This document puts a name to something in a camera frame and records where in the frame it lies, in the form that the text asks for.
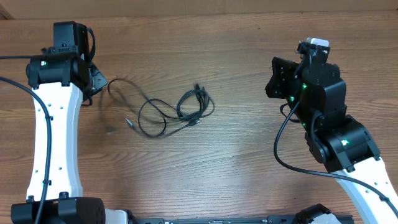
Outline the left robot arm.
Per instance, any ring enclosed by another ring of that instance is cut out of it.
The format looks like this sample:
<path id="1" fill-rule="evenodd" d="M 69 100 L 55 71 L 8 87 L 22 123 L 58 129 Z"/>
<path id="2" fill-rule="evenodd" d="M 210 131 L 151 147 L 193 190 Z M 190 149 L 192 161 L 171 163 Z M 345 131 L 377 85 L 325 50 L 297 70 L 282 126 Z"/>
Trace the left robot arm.
<path id="1" fill-rule="evenodd" d="M 107 84 L 92 62 L 93 31 L 73 21 L 53 25 L 53 46 L 31 57 L 27 91 L 34 99 L 34 164 L 26 201 L 11 207 L 13 223 L 134 223 L 84 197 L 78 171 L 78 119 L 85 101 Z"/>

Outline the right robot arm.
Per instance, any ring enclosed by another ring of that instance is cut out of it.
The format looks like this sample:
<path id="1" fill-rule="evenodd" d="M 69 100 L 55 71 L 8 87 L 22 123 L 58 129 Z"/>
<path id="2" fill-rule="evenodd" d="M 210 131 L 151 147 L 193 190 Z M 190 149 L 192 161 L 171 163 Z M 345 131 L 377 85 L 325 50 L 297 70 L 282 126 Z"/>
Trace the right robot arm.
<path id="1" fill-rule="evenodd" d="M 346 83 L 338 66 L 315 56 L 304 56 L 300 63 L 275 57 L 272 72 L 266 94 L 287 100 L 290 108 L 275 137 L 276 161 L 292 171 L 335 179 L 363 222 L 397 223 L 396 191 L 370 132 L 346 112 Z M 293 115 L 324 172 L 294 167 L 279 157 L 279 139 Z"/>

